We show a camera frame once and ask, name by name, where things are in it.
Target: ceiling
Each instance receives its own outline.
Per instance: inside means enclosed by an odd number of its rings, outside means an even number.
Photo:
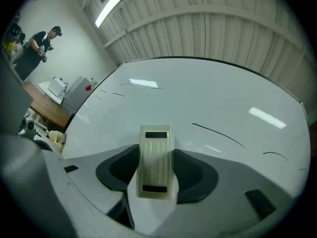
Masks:
[[[95,27],[108,0],[78,2]],[[283,0],[123,0],[96,32],[117,65],[191,56],[247,67],[289,90],[317,120],[314,56]]]

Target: man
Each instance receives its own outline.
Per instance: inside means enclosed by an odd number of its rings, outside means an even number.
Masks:
[[[17,60],[17,65],[14,68],[23,81],[41,61],[46,62],[46,52],[49,50],[51,40],[61,35],[60,27],[56,26],[49,33],[39,32],[29,40],[29,45],[27,45],[24,53]]]

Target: black cap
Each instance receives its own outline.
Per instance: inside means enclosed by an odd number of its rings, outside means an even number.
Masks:
[[[52,29],[52,30],[54,30],[58,36],[61,36],[61,29],[60,29],[60,27],[59,27],[59,26],[55,26],[55,27],[53,27],[53,29]]]

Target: fluorescent light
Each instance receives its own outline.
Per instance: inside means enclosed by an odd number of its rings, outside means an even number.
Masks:
[[[112,10],[121,2],[122,0],[109,0],[109,2],[105,5],[103,10],[101,11],[99,17],[97,18],[95,24],[99,28],[101,24],[104,22],[106,17],[112,12]]]
[[[154,81],[146,81],[146,80],[140,80],[140,79],[130,79],[130,82],[132,84],[151,86],[153,88],[157,88],[158,87],[157,83],[154,82]]]
[[[214,149],[214,148],[212,148],[212,147],[210,147],[210,146],[208,146],[208,145],[205,145],[205,146],[208,147],[208,148],[210,148],[210,149],[212,149],[212,150],[214,150],[214,151],[216,151],[216,152],[221,153],[221,151],[219,151],[219,150],[217,150],[217,149]]]
[[[262,110],[256,109],[256,108],[251,108],[249,110],[249,113],[261,118],[262,120],[268,122],[269,124],[274,125],[275,127],[278,127],[279,129],[282,129],[286,126],[285,123],[283,123],[282,121],[280,121],[277,118],[274,118],[273,116],[263,112]]]

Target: gray surface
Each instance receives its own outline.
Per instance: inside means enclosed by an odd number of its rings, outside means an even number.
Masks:
[[[10,135],[0,135],[0,145],[1,179],[26,217],[50,237],[76,237],[40,148],[29,139]]]
[[[76,110],[74,110],[73,108],[71,108],[69,105],[67,105],[65,103],[63,103],[62,107],[69,115],[75,114],[77,112]]]
[[[183,151],[212,165],[219,174],[216,189],[197,204],[177,205],[152,234],[174,238],[226,237],[238,234],[260,222],[244,192],[259,188],[277,207],[269,226],[285,215],[293,199],[280,187],[248,166],[203,154]]]
[[[43,151],[51,182],[80,238],[144,238],[97,209],[76,187],[58,158]]]
[[[96,178],[96,167],[103,160],[125,150],[128,146],[86,157],[62,161],[64,167],[77,165],[78,170],[68,175],[85,197],[102,212],[107,213],[121,198],[120,192],[110,191]],[[293,205],[293,199],[280,187],[250,167],[237,163],[183,151],[213,166],[219,175],[214,191],[203,201],[176,205],[175,210],[151,234],[159,237],[227,237],[243,235],[243,231],[255,227],[251,237],[263,230],[257,224],[272,228]],[[264,221],[260,219],[244,195],[247,190],[259,188],[277,210]]]
[[[123,193],[104,186],[96,176],[97,166],[104,160],[124,151],[128,146],[91,156],[62,160],[63,167],[76,165],[79,169],[68,173],[78,189],[103,213],[108,213],[122,198]]]
[[[19,79],[13,74],[1,55],[0,67],[0,132],[16,135],[33,99],[23,89]]]

